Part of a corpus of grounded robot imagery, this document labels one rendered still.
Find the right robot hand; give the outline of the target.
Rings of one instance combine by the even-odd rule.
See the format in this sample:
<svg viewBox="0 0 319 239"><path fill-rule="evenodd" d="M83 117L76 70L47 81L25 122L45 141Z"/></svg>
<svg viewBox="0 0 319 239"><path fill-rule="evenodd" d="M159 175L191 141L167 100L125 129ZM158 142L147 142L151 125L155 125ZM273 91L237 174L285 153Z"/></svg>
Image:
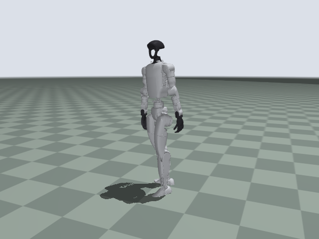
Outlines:
<svg viewBox="0 0 319 239"><path fill-rule="evenodd" d="M145 114L144 110L141 110L141 115L142 115L141 124L143 128L147 130L147 118L146 118L147 113Z"/></svg>

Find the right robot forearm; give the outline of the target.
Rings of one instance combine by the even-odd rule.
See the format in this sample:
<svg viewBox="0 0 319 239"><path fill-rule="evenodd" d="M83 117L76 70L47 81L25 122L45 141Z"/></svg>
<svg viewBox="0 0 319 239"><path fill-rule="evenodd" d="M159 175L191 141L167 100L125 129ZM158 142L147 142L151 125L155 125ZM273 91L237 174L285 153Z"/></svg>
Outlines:
<svg viewBox="0 0 319 239"><path fill-rule="evenodd" d="M142 99L141 110L144 110L144 112L146 114L148 112L148 99L149 99L149 97L147 95L145 96L145 95L141 94L141 99Z"/></svg>

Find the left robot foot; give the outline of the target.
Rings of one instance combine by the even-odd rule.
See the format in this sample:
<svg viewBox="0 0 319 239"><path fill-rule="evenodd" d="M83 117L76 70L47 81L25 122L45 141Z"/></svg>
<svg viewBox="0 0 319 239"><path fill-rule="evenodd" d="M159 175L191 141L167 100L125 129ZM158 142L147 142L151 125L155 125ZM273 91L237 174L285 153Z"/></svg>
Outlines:
<svg viewBox="0 0 319 239"><path fill-rule="evenodd" d="M163 187L164 188L164 187ZM166 189L166 188L165 188ZM167 186L166 190L162 190L161 188L156 191L154 194L152 194L152 197L160 197L160 196L164 196L166 194L169 194L172 192L172 189L170 186Z"/></svg>

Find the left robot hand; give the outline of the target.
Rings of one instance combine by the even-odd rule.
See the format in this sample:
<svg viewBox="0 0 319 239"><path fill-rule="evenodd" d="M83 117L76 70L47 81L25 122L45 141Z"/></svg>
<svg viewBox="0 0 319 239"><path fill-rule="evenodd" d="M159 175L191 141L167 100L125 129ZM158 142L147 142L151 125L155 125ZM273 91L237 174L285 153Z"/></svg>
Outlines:
<svg viewBox="0 0 319 239"><path fill-rule="evenodd" d="M175 131L175 133L177 132L180 132L182 129L183 129L183 115L179 116L179 113L178 112L175 112L175 117L177 118L177 121L176 121L176 126L173 130L175 130L177 128L177 131Z"/></svg>

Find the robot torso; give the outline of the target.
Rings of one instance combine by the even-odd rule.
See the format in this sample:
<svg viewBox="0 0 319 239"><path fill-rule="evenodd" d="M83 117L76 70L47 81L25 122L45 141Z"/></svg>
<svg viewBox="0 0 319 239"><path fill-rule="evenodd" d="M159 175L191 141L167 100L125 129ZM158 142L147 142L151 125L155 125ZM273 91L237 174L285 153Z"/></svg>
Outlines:
<svg viewBox="0 0 319 239"><path fill-rule="evenodd" d="M150 98L156 98L157 100L152 101L154 107L151 109L152 117L157 121L158 116L161 113L168 112L167 107L160 98L165 98L168 96L167 89L169 84L167 81L166 73L162 70L162 64L167 64L162 62L163 60L157 60L157 63L150 63L146 66L146 83L147 91Z"/></svg>

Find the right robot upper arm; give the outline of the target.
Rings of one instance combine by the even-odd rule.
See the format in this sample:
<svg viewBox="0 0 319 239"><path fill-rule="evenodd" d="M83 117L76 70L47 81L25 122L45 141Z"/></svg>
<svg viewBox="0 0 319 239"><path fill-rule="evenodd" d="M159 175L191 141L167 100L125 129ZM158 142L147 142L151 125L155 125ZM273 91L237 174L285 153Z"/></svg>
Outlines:
<svg viewBox="0 0 319 239"><path fill-rule="evenodd" d="M144 87L141 88L140 93L142 95L148 95L147 91L147 83L146 83L146 66L142 68L142 75L143 75L143 85Z"/></svg>

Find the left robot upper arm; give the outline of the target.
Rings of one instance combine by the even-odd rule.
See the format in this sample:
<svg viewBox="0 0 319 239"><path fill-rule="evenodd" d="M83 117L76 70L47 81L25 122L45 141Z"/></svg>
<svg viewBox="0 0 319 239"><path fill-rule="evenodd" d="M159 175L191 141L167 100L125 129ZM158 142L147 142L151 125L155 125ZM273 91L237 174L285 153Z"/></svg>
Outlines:
<svg viewBox="0 0 319 239"><path fill-rule="evenodd" d="M167 89L167 92L170 96L176 95L174 88L176 87L176 80L175 80L175 68L173 64L162 64L162 70L164 73L166 73L167 81L169 84L169 88Z"/></svg>

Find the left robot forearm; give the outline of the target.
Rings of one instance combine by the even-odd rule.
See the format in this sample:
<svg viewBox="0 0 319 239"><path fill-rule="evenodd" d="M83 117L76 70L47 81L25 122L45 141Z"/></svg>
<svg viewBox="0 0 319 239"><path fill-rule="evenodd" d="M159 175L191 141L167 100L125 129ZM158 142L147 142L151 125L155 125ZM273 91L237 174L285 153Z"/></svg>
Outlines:
<svg viewBox="0 0 319 239"><path fill-rule="evenodd" d="M181 105L180 105L180 101L179 101L179 94L177 91L177 88L174 88L175 91L175 96L171 97L172 103L173 103L173 109L174 109L174 113L178 112L179 116L181 116L183 114L182 109L181 109Z"/></svg>

